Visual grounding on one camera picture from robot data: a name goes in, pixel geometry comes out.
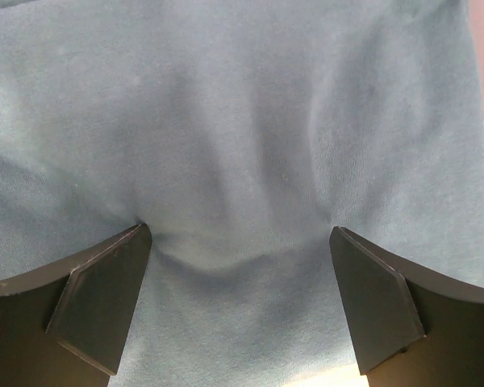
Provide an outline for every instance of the gray fabric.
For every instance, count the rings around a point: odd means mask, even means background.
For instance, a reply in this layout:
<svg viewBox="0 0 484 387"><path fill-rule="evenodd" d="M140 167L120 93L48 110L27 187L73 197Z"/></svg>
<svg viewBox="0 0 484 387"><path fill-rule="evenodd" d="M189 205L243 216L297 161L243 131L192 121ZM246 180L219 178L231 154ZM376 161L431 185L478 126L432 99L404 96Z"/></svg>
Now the gray fabric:
<svg viewBox="0 0 484 387"><path fill-rule="evenodd" d="M484 286L459 1L40 0L0 10L0 279L144 221L111 385L353 361L335 225Z"/></svg>

